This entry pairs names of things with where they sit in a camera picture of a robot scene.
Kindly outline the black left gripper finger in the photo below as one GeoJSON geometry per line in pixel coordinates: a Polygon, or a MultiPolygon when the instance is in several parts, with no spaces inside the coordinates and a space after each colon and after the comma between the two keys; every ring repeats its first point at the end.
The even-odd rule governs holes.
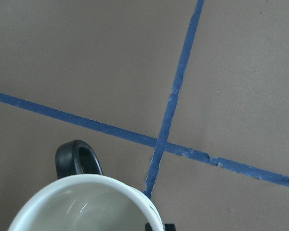
{"type": "Polygon", "coordinates": [[[176,231],[175,224],[173,223],[165,223],[164,227],[165,231],[176,231]]]}

